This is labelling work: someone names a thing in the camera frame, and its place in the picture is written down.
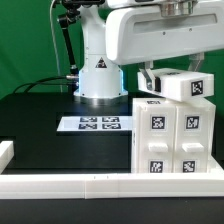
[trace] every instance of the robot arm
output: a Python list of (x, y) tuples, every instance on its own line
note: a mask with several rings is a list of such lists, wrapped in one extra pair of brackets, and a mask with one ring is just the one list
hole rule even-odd
[[(107, 19), (107, 56), (120, 65), (145, 63), (138, 73), (140, 90), (185, 101), (192, 98), (189, 83), (202, 80), (202, 96), (213, 95), (212, 76), (196, 71), (204, 52), (224, 48), (224, 1), (108, 0), (108, 5), (116, 10)], [(190, 55), (191, 72), (151, 70), (154, 60), (183, 55)], [(178, 89), (185, 94), (177, 97)]]

